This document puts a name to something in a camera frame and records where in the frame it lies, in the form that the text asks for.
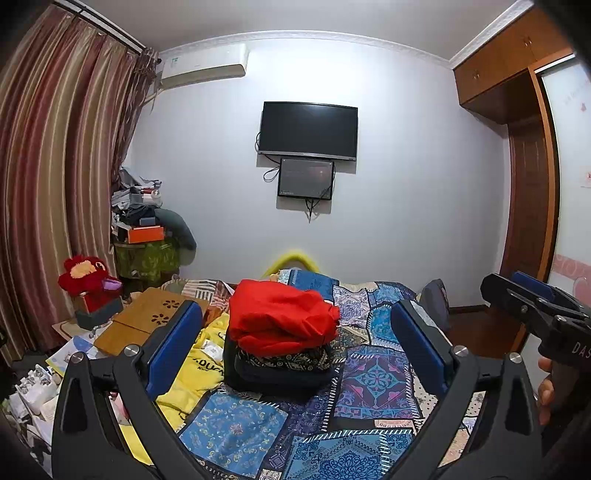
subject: patterned bedspread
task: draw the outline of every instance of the patterned bedspread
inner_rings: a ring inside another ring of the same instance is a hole
[[[378,480],[413,441],[437,398],[425,392],[390,327],[390,310],[415,293],[400,283],[347,285],[303,270],[280,282],[339,306],[337,375],[306,403],[208,392],[179,432],[215,479]],[[442,463],[459,457],[483,394],[475,394]]]

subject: blue clamp pad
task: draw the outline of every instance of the blue clamp pad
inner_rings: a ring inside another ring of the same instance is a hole
[[[183,306],[177,311],[181,318],[176,321],[172,330],[162,342],[158,351],[148,364],[148,385],[146,392],[152,401],[165,394],[174,382],[187,354],[195,343],[203,326],[201,307],[194,301],[189,307]]]
[[[426,324],[408,300],[392,306],[390,323],[424,389],[431,395],[444,395],[453,376],[447,339],[438,328]]]
[[[543,299],[548,300],[550,303],[554,303],[554,300],[556,299],[552,287],[523,272],[514,272],[513,275],[511,275],[511,281],[532,291]]]

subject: wooden floor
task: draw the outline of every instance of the wooden floor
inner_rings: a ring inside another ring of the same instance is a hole
[[[452,313],[447,337],[473,354],[501,358],[511,351],[519,323],[502,312],[485,307],[479,312]]]

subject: stuffed toy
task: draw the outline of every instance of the stuffed toy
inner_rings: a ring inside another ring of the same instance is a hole
[[[65,260],[64,268],[66,273],[57,282],[72,297],[83,297],[89,313],[121,294],[121,282],[109,276],[105,262],[98,257],[76,255]]]

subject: ceiling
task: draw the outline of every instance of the ceiling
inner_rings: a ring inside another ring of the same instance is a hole
[[[452,58],[514,0],[85,0],[159,51],[263,30],[380,38]]]

